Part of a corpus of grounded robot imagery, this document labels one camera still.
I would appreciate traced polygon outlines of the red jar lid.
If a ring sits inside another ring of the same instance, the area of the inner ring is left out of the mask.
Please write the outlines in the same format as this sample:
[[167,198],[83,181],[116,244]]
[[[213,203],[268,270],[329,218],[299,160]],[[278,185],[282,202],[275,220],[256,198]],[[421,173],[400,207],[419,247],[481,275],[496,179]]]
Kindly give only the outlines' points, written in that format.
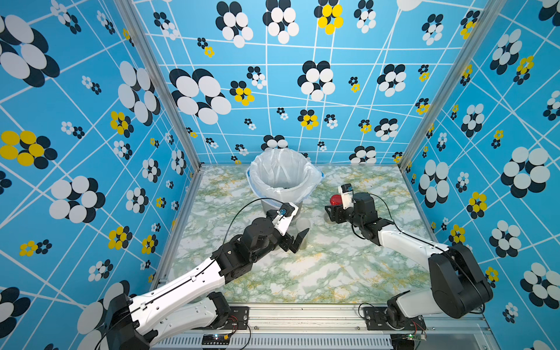
[[341,198],[341,195],[340,194],[333,195],[330,198],[330,205],[335,206],[335,207],[342,206],[343,205],[343,200]]

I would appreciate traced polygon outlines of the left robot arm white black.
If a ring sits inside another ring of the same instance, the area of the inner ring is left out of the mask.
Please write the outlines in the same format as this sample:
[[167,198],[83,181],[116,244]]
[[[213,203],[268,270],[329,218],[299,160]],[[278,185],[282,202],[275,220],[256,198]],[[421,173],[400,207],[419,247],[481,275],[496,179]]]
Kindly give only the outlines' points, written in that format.
[[143,295],[114,297],[96,349],[150,349],[186,330],[219,329],[235,322],[219,288],[249,273],[278,247],[296,253],[308,233],[293,237],[287,232],[297,212],[293,203],[271,209],[192,271]]

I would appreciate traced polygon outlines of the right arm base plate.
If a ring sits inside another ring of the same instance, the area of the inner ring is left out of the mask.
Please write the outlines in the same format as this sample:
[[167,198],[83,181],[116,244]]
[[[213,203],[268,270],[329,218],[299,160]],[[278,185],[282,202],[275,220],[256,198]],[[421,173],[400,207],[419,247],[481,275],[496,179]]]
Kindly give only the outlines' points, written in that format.
[[426,330],[422,316],[405,318],[398,316],[387,307],[363,306],[358,314],[364,319],[368,330],[405,331],[420,333]]

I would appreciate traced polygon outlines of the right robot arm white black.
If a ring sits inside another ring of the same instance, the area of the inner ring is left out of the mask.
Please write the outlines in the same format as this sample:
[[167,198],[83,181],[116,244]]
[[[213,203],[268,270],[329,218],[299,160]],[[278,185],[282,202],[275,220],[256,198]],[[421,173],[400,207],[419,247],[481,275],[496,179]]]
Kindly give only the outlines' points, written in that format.
[[394,220],[379,216],[375,200],[370,193],[343,192],[331,197],[325,211],[331,222],[350,224],[361,239],[406,256],[430,274],[429,287],[388,300],[389,325],[401,329],[406,322],[424,315],[445,314],[460,319],[475,310],[484,311],[494,293],[471,250],[405,232]]

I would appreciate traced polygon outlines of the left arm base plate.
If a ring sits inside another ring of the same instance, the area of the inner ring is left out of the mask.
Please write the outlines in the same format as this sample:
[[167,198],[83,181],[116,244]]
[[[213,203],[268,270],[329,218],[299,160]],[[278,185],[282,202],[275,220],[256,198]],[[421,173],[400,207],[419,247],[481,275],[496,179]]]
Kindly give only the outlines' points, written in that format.
[[206,329],[213,330],[246,330],[249,321],[249,306],[232,306],[227,316],[219,316]]

